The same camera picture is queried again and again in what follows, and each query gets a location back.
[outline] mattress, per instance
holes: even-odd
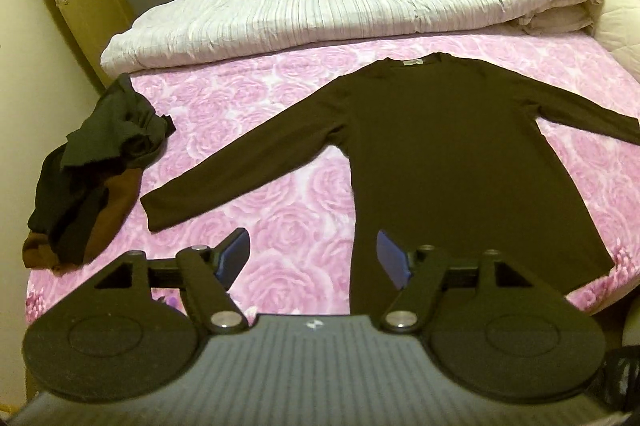
[[[639,115],[640,85],[581,33],[527,36],[500,26],[150,71],[135,76],[133,86],[158,113],[172,116],[177,131],[164,156],[145,171],[142,194],[338,76],[375,60],[412,60],[437,51],[487,60]],[[615,263],[607,276],[567,296],[593,313],[640,282],[640,147],[543,120],[539,126],[574,179]],[[214,245],[238,226],[249,231],[252,253],[230,294],[250,319],[256,313],[348,313],[354,222],[349,162],[334,147],[289,175],[159,233],[148,231],[138,202],[112,244],[90,265],[61,276],[31,272],[27,321],[129,249],[142,249],[150,259],[172,257],[192,244]],[[183,310],[176,291],[153,290],[153,296]]]
[[[594,14],[593,37],[640,82],[640,0],[605,0]]]

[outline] white striped comforter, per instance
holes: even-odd
[[[111,39],[102,67],[122,72],[209,63],[312,42],[484,28],[553,0],[174,0]]]

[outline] pink floral bedsheet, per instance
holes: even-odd
[[[270,56],[139,74],[134,87],[177,132],[165,155],[143,176],[142,194],[204,160],[227,143],[335,77],[375,60],[410,60],[431,52],[480,58],[580,93],[638,117],[640,85],[585,34],[525,36],[506,29],[410,36],[287,50]],[[616,266],[571,293],[595,312],[640,281],[640,147],[540,121],[569,170]],[[216,244],[238,226],[252,253],[231,288],[239,307],[255,313],[348,313],[349,266],[355,222],[349,163],[329,147],[311,164],[198,218],[151,234],[138,202],[113,243],[92,264],[55,276],[32,271],[26,300],[31,322],[129,249],[151,259],[191,244]],[[182,309],[175,291],[154,297]]]

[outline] dark green fabric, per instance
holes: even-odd
[[[102,161],[61,169],[65,146],[59,146],[42,163],[28,226],[48,236],[61,263],[81,265],[95,220],[109,196],[104,180],[120,174],[122,167],[115,161]]]
[[[149,101],[133,90],[128,75],[119,76],[80,129],[67,136],[66,145],[44,160],[29,229],[48,237],[61,263],[81,265],[109,198],[104,182],[127,168],[149,165],[174,130],[170,117],[156,116]]]
[[[62,167],[121,158],[126,168],[144,168],[161,153],[171,134],[170,119],[156,111],[121,74],[98,100],[94,112],[67,137]]]
[[[512,255],[563,293],[612,261],[537,117],[640,144],[638,120],[498,66],[432,54],[340,77],[142,197],[158,231],[310,161],[326,145],[351,163],[356,228],[351,312],[379,315],[395,291],[376,234],[406,249]]]

